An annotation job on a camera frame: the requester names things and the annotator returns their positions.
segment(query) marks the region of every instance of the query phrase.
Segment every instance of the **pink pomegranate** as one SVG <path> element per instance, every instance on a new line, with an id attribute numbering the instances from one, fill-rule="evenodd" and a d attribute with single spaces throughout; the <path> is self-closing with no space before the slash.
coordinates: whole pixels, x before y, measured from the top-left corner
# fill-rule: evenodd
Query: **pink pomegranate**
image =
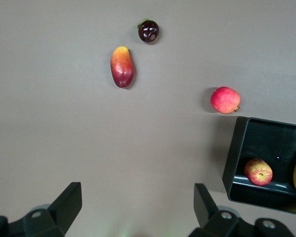
<path id="1" fill-rule="evenodd" d="M 232 111 L 237 112 L 240 109 L 239 103 L 240 95 L 227 86 L 219 87 L 211 96 L 212 106 L 222 114 L 229 114 Z"/>

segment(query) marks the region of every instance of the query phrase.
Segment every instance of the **black tray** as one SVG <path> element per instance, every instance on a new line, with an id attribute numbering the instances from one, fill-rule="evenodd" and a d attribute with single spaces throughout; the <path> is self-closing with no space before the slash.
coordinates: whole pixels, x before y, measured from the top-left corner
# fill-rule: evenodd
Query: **black tray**
<path id="1" fill-rule="evenodd" d="M 256 186 L 244 175 L 251 158 L 272 168 L 270 183 Z M 222 176 L 229 200 L 296 214 L 295 163 L 296 125 L 238 117 Z"/>

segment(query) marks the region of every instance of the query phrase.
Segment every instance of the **gray background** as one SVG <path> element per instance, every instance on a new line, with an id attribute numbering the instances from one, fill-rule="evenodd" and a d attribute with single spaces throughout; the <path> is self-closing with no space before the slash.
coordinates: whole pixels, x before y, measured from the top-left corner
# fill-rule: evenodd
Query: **gray background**
<path id="1" fill-rule="evenodd" d="M 143 43 L 137 24 L 160 35 Z M 129 89 L 111 76 L 129 48 Z M 238 113 L 210 105 L 216 87 Z M 0 0 L 0 215 L 15 221 L 72 181 L 68 237 L 184 237 L 194 183 L 245 221 L 296 215 L 230 202 L 222 184 L 237 116 L 296 124 L 296 0 Z"/>

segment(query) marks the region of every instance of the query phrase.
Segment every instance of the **dark purple fruit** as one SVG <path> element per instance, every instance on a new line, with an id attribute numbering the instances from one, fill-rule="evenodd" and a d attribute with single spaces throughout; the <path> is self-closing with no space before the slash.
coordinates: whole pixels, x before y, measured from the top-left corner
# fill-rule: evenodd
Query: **dark purple fruit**
<path id="1" fill-rule="evenodd" d="M 149 19 L 145 19 L 137 28 L 139 38 L 145 43 L 153 42 L 159 34 L 158 24 Z"/>

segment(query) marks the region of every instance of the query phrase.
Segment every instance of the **red and yellow mango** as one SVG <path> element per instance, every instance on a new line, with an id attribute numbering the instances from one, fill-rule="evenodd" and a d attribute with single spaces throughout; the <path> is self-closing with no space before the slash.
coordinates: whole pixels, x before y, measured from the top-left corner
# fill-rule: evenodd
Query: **red and yellow mango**
<path id="1" fill-rule="evenodd" d="M 134 67 L 125 46 L 117 47 L 111 56 L 111 72 L 115 84 L 120 88 L 130 85 L 134 76 Z"/>

